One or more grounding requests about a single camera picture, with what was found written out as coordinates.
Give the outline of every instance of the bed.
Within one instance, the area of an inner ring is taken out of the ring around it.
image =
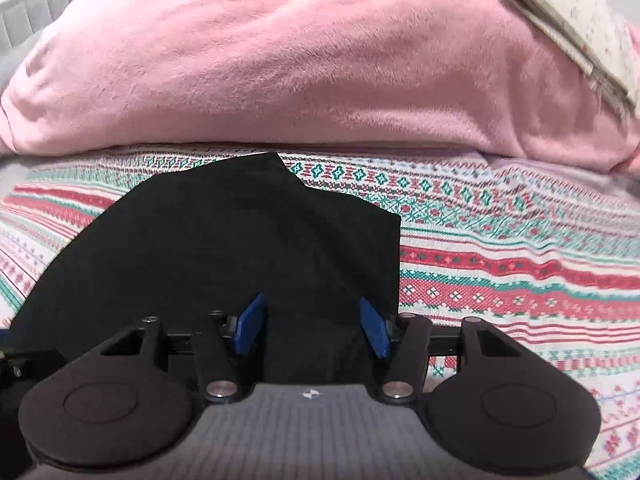
[[[149,177],[255,149],[135,145],[0,167],[0,319],[102,211]],[[402,218],[400,312],[481,316],[583,384],[602,410],[586,464],[640,474],[640,183],[473,151],[280,155],[308,186]],[[426,388],[455,373],[432,359]]]

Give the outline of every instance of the folded cloth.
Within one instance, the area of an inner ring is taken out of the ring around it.
[[[514,0],[620,115],[638,116],[640,63],[629,24],[606,0]]]

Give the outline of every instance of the blue gripper pad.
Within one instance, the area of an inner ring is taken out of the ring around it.
[[[247,355],[254,344],[255,337],[264,323],[264,309],[267,305],[263,294],[258,294],[244,310],[236,323],[236,333],[232,341],[234,352]]]
[[[364,298],[360,298],[360,325],[378,358],[389,357],[391,341],[389,341],[389,337],[386,334],[385,320]]]

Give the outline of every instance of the screw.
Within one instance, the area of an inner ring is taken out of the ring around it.
[[[404,399],[414,392],[414,388],[404,381],[391,381],[382,386],[382,392],[392,399]]]
[[[238,385],[233,381],[214,381],[207,384],[207,393],[211,397],[231,397],[238,392]]]

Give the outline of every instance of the gray gripper base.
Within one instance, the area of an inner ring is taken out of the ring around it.
[[[148,463],[93,475],[38,466],[24,480],[513,480],[440,449],[409,409],[364,386],[259,384],[242,402],[210,406],[182,441]],[[586,480],[574,468],[544,480]]]

